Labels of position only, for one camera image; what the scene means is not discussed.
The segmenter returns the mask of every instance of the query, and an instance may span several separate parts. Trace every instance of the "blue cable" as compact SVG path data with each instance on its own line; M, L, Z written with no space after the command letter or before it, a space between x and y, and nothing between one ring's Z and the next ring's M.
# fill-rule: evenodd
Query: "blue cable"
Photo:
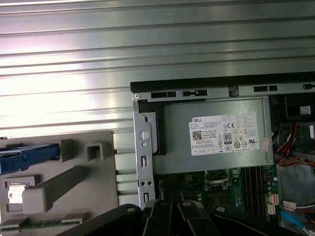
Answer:
M288 213L284 212L284 211L280 211L280 215L284 218L287 219L288 221L292 222L293 224L297 225L300 229L304 228L303 223L301 223L301 221L299 221L297 218L295 218L292 215L289 215Z

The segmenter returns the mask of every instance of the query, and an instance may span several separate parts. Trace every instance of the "yellow wire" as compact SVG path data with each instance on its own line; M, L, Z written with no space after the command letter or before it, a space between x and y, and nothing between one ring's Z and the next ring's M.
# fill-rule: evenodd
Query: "yellow wire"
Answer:
M282 146L281 146L280 148L278 148L277 152L278 152L279 150L281 150L281 149L286 145L286 143L287 143L287 142L285 142L284 144L282 144Z

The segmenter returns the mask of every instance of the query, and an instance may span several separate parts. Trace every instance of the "power supply label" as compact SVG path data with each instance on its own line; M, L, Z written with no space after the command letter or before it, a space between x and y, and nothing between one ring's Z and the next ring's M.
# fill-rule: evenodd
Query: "power supply label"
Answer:
M189 132L193 156L259 149L256 113L195 117Z

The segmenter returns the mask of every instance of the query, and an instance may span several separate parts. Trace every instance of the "barcode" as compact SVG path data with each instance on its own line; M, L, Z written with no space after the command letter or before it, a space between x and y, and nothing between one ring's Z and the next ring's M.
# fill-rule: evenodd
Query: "barcode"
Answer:
M193 140L202 140L202 131L193 131L192 132Z

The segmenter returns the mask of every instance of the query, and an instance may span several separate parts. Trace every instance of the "green circuit board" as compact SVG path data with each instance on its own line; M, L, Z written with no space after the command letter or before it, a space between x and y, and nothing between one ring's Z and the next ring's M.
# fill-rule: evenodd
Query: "green circuit board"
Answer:
M208 184L210 181L227 177L230 177L230 181L224 186ZM208 210L218 204L228 204L243 209L240 169L157 175L155 183L158 199L172 202L198 201Z
M265 210L262 215L256 216L277 221L278 216L270 217L267 213L270 194L278 193L275 177L277 170L273 165L157 175L156 198L172 202L198 201L207 210L214 205L228 204L253 215L256 215L256 208L263 206Z

